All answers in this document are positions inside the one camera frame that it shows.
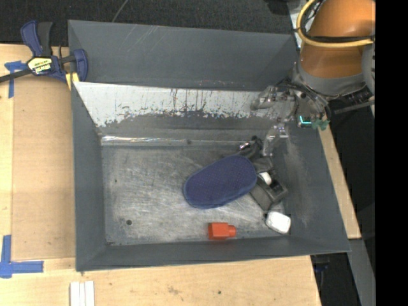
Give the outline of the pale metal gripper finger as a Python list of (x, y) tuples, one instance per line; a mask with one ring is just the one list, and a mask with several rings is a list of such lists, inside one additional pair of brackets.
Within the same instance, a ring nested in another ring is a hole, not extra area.
[(281, 142), (288, 139), (289, 135), (286, 123), (278, 122), (274, 124), (267, 132), (263, 140), (263, 156), (270, 157), (273, 155), (274, 148)]
[(281, 96), (282, 91), (277, 86), (268, 86), (251, 102), (250, 109), (256, 111), (271, 108), (280, 101)]

